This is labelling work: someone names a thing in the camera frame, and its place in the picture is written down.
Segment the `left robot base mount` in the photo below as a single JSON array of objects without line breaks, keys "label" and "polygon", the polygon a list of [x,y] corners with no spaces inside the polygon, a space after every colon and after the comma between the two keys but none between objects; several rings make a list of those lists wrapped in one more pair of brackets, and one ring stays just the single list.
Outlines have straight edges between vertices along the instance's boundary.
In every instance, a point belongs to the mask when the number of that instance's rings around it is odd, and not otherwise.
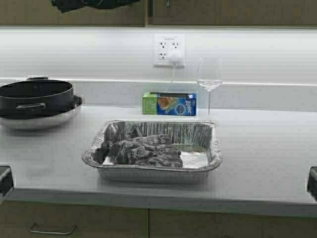
[{"label": "left robot base mount", "polygon": [[9,166],[0,167],[0,204],[14,190],[12,171]]}]

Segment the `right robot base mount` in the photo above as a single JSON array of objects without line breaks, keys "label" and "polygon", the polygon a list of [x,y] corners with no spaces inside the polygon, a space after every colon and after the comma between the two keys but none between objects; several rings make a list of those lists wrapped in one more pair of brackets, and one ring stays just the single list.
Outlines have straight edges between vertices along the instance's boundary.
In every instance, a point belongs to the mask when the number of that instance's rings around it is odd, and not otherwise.
[{"label": "right robot base mount", "polygon": [[317,167],[310,168],[307,192],[317,201]]}]

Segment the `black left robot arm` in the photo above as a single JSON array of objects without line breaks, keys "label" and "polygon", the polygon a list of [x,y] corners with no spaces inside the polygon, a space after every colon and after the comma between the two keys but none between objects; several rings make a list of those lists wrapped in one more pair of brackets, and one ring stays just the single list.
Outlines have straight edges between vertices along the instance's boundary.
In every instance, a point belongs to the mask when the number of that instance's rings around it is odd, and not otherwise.
[{"label": "black left robot arm", "polygon": [[61,13],[66,13],[85,7],[94,9],[112,9],[115,8],[115,0],[51,0],[53,7],[56,7]]}]

